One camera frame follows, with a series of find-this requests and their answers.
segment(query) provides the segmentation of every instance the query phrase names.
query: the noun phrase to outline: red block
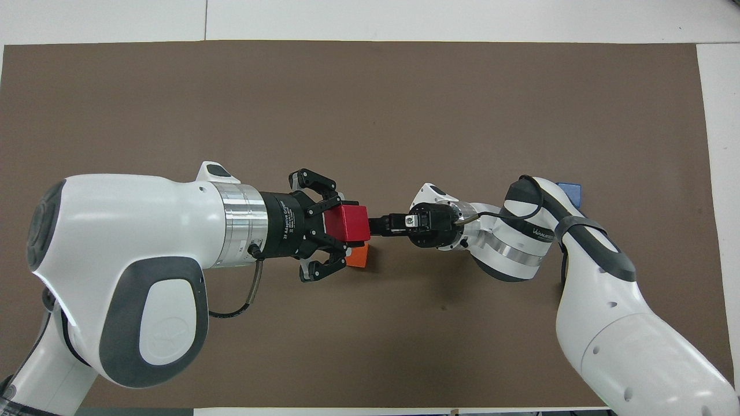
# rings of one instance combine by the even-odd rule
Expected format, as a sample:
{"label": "red block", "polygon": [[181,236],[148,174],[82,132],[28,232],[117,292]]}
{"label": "red block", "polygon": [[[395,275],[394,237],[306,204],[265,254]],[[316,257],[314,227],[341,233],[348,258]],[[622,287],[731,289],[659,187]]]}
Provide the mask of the red block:
{"label": "red block", "polygon": [[338,205],[324,212],[326,234],[340,241],[370,239],[368,209],[362,205]]}

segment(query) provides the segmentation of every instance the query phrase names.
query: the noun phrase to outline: blue block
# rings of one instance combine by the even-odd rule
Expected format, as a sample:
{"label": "blue block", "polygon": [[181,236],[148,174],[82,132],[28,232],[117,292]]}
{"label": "blue block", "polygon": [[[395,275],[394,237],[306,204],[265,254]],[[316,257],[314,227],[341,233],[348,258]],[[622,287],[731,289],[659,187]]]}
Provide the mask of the blue block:
{"label": "blue block", "polygon": [[581,184],[570,184],[568,182],[557,182],[557,186],[560,187],[563,191],[565,191],[565,194],[568,196],[568,199],[571,200],[573,205],[580,209],[581,208]]}

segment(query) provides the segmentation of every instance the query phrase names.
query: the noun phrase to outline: orange block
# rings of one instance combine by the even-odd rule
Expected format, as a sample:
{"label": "orange block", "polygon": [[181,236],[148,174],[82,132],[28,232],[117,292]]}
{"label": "orange block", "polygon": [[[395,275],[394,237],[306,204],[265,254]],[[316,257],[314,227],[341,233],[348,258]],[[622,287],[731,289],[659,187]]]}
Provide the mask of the orange block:
{"label": "orange block", "polygon": [[352,254],[346,259],[347,266],[365,267],[368,263],[368,247],[367,242],[362,247],[352,247]]}

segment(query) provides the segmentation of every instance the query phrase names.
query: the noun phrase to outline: black cable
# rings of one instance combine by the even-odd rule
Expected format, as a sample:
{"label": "black cable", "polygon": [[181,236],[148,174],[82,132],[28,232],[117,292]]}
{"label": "black cable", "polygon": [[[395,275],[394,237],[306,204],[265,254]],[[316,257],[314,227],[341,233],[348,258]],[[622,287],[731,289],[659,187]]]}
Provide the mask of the black cable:
{"label": "black cable", "polygon": [[241,313],[246,311],[246,308],[249,308],[249,305],[251,305],[252,302],[255,301],[257,289],[260,286],[260,278],[262,277],[262,262],[265,260],[265,258],[262,256],[260,247],[257,244],[252,244],[251,246],[249,246],[247,252],[251,254],[252,257],[256,258],[257,262],[255,263],[255,275],[252,277],[252,287],[249,288],[249,294],[246,297],[246,302],[244,302],[244,305],[242,305],[241,308],[230,313],[219,313],[209,310],[208,316],[219,319],[233,318],[235,316],[241,315]]}
{"label": "black cable", "polygon": [[468,217],[464,220],[457,221],[454,224],[455,225],[465,225],[467,223],[471,223],[477,220],[478,218],[484,215],[488,215],[490,217],[496,217],[496,218],[503,218],[505,220],[526,220],[526,219],[532,218],[535,215],[537,215],[537,213],[542,209],[542,205],[545,204],[545,191],[542,190],[542,187],[539,185],[537,180],[535,178],[532,178],[529,175],[521,175],[519,179],[525,179],[531,182],[534,185],[534,187],[537,189],[537,192],[539,193],[539,202],[537,203],[537,208],[535,208],[534,211],[530,212],[527,215],[521,216],[521,217],[518,215],[504,215],[504,214],[499,214],[498,212],[483,211],[483,212],[478,212],[476,215]]}

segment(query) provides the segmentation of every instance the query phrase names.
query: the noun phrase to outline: black strap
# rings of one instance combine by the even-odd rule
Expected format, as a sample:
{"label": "black strap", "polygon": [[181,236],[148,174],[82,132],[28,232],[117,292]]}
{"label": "black strap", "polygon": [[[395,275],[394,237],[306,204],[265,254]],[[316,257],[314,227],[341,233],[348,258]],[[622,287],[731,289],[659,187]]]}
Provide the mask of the black strap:
{"label": "black strap", "polygon": [[602,227],[596,221],[586,217],[569,215],[560,220],[560,222],[557,224],[557,227],[555,227],[555,239],[562,242],[562,236],[565,235],[568,230],[571,229],[571,227],[576,225],[583,225],[586,227],[595,228],[606,235],[606,230],[604,230],[604,227]]}

